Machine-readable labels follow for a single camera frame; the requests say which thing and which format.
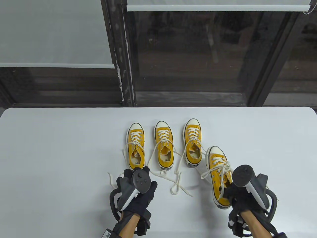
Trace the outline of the person's right hand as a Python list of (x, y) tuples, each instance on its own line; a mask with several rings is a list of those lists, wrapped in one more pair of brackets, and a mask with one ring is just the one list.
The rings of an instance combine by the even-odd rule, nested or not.
[(232, 211), (229, 214), (230, 218), (248, 210), (252, 212), (265, 211), (253, 195), (247, 192), (245, 187), (237, 187), (234, 183), (224, 189), (223, 197), (228, 199), (232, 206)]

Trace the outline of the person's left hand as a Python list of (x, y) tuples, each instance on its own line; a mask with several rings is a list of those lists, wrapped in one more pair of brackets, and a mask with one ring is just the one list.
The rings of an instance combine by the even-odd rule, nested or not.
[(117, 209), (120, 212), (131, 212), (144, 219), (147, 216), (147, 207), (154, 198), (157, 182), (150, 178), (148, 167), (126, 169), (123, 176), (117, 179), (117, 185), (121, 190)]

